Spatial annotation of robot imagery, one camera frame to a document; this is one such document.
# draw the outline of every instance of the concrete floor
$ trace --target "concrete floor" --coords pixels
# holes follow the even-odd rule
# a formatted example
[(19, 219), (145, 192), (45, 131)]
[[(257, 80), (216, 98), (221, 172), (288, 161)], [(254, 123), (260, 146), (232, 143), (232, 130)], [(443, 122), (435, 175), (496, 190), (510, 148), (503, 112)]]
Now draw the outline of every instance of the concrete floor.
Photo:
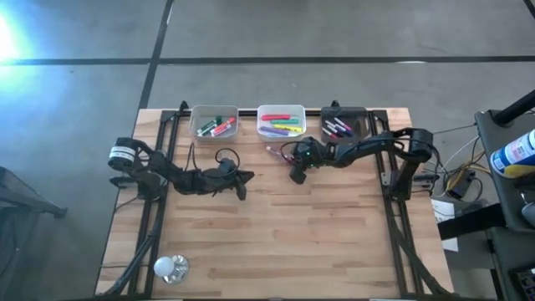
[[(0, 62), (150, 58), (165, 4), (3, 0)], [(534, 29), (522, 0), (176, 0), (161, 57), (534, 55)], [(12, 285), (8, 299), (92, 295), (117, 195), (106, 161), (115, 138), (132, 132), (147, 70), (0, 66), (0, 166), (69, 208), (65, 219), (41, 218), (25, 261), (32, 268), (18, 275), (24, 285)], [(414, 126), (435, 131), (511, 104), (534, 80), (535, 63), (526, 62), (161, 65), (148, 107), (176, 108), (182, 100), (319, 107), (338, 99), (406, 106)], [(438, 135), (436, 146), (448, 158), (475, 136), (473, 128)], [(483, 196), (496, 202), (485, 181)], [(479, 280), (467, 288), (458, 270), (468, 267), (459, 265), (451, 263), (456, 290), (487, 294), (474, 289)]]

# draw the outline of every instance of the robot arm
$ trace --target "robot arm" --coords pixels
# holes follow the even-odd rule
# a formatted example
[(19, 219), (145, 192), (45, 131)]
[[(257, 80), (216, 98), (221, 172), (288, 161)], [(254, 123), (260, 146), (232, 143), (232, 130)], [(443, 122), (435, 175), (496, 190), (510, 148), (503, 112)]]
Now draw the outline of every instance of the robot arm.
[[(409, 141), (409, 150), (403, 151), (400, 140)], [(303, 138), (296, 142), (293, 148), (293, 167), (290, 178), (298, 184), (303, 184), (305, 171), (312, 167), (332, 166), (344, 168), (355, 160), (380, 154), (382, 151), (393, 151), (398, 157), (404, 159), (403, 166), (390, 178), (390, 195), (394, 199), (410, 199), (412, 176), (420, 163), (428, 161), (434, 150), (432, 145), (433, 134), (428, 130), (405, 128), (397, 131), (386, 131), (380, 135), (370, 137), (353, 145), (339, 145), (328, 143), (322, 145), (313, 137)]]
[[(140, 158), (142, 152), (148, 155), (146, 160)], [(118, 138), (111, 149), (108, 165), (128, 174), (131, 181), (137, 183), (140, 198), (146, 200), (154, 200), (161, 195), (162, 178), (172, 183), (180, 194), (216, 195), (225, 189), (236, 188), (238, 198), (245, 200), (245, 184), (254, 177), (254, 173), (238, 170), (234, 161), (228, 158), (218, 162), (217, 168), (184, 171), (168, 161), (163, 152), (152, 150), (145, 142)], [(110, 181), (118, 186), (116, 178)]]

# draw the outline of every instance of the wooden tabletop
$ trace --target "wooden tabletop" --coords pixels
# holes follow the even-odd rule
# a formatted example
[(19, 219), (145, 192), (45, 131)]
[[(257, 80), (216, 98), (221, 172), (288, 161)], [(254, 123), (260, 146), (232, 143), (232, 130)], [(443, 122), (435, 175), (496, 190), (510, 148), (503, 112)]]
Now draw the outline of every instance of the wooden tabletop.
[[(406, 108), (386, 110), (392, 130), (411, 126)], [(154, 147), (160, 114), (161, 110), (141, 110), (134, 138)], [(187, 122), (181, 120), (176, 142), (174, 163), (180, 167), (186, 164), (191, 143)], [(375, 158), (359, 159), (344, 169), (307, 171), (307, 180), (297, 185), (288, 176), (289, 167), (266, 152), (256, 119), (244, 117), (239, 122), (235, 144), (198, 145), (196, 161), (201, 169), (215, 167), (218, 149), (237, 151), (240, 169), (256, 174), (247, 183), (247, 199), (240, 202), (234, 191), (215, 197), (183, 196), (171, 186), (159, 256), (183, 255), (191, 269), (178, 285), (157, 278), (152, 297), (399, 297)], [(309, 117), (307, 125), (307, 135), (318, 138), (318, 118)], [(121, 191), (118, 204), (135, 194), (135, 188)], [(142, 201), (135, 201), (115, 213), (97, 293), (109, 288), (132, 259), (142, 207)], [(418, 255), (452, 291), (428, 195), (413, 194), (407, 207)], [(140, 289), (144, 281), (141, 276)]]

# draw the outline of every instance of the green marker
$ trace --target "green marker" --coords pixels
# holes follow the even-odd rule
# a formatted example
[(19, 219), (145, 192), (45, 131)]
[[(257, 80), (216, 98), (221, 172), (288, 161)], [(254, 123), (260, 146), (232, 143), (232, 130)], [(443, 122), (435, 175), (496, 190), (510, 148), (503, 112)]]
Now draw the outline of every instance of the green marker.
[(289, 120), (271, 120), (272, 125), (297, 125), (299, 118), (292, 118)]
[(205, 124), (204, 126), (202, 126), (199, 130), (197, 130), (197, 134), (199, 136), (202, 136), (204, 135), (205, 133), (209, 133), (211, 129), (217, 127), (218, 125), (220, 125), (222, 123), (222, 118), (221, 116), (217, 116), (214, 120), (208, 122), (207, 124)]

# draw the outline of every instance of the blue and white can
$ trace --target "blue and white can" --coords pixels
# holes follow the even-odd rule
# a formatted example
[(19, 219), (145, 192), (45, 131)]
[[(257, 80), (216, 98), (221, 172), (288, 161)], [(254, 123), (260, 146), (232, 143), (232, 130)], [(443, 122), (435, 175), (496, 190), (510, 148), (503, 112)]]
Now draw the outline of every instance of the blue and white can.
[(490, 165), (506, 178), (518, 178), (535, 171), (535, 130), (492, 153)]

